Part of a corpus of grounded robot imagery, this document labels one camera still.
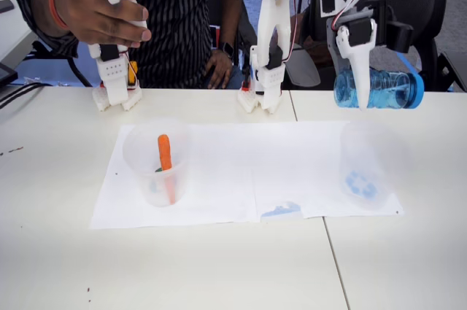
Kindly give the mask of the person's left hand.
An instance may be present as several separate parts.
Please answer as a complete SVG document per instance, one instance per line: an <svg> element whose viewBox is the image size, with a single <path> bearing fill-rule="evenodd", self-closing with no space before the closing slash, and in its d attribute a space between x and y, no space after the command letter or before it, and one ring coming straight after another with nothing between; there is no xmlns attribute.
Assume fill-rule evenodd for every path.
<svg viewBox="0 0 467 310"><path fill-rule="evenodd" d="M232 60L221 50L213 50L207 62L204 78L207 89L226 89L231 79Z"/></svg>

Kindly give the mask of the person's right hand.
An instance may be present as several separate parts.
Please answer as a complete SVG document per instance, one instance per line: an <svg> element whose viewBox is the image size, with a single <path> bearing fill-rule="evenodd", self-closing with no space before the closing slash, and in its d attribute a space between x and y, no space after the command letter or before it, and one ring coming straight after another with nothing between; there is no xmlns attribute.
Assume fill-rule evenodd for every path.
<svg viewBox="0 0 467 310"><path fill-rule="evenodd" d="M118 44L138 48L151 39L145 22L149 12L135 0L55 0L55 8L67 28L87 44Z"/></svg>

